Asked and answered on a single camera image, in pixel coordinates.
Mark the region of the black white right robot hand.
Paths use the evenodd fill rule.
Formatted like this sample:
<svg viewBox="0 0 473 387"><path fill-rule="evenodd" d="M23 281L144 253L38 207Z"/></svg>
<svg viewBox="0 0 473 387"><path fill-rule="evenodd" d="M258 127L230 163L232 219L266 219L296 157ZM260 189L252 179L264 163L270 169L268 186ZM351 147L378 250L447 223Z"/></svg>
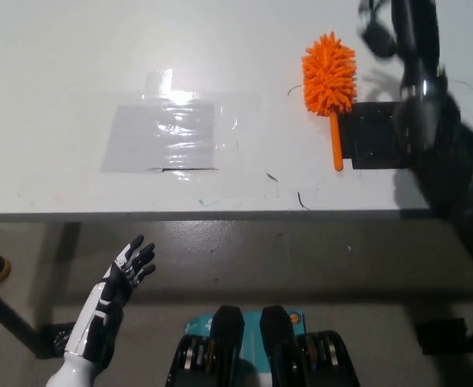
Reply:
<svg viewBox="0 0 473 387"><path fill-rule="evenodd" d="M391 5L393 34L378 16L386 4ZM434 1L361 1L358 15L362 40L376 57L398 56L408 81L438 77L440 45Z"/></svg>

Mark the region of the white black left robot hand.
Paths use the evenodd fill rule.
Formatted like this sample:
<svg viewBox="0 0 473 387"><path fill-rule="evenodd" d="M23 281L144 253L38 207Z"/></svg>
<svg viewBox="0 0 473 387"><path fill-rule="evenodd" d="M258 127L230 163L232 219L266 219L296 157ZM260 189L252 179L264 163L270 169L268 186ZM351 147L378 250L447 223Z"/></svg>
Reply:
<svg viewBox="0 0 473 387"><path fill-rule="evenodd" d="M69 336L65 351L105 368L123 320L123 308L143 279L156 270L155 244L138 235L114 258L93 286Z"/></svg>

